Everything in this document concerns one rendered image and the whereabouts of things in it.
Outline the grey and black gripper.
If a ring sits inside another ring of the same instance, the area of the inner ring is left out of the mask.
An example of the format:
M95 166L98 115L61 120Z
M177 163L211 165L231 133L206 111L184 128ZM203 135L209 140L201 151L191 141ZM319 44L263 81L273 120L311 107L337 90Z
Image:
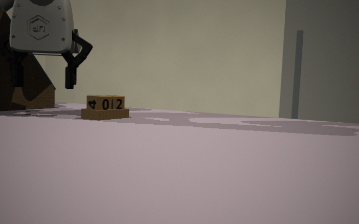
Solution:
M8 42L14 50L12 53L7 48ZM74 57L75 42L82 46L82 50ZM68 63L65 88L73 89L77 67L92 48L90 43L74 34L69 0L14 0L10 31L0 36L0 54L10 64L13 87L24 86L21 62L30 54L62 56Z

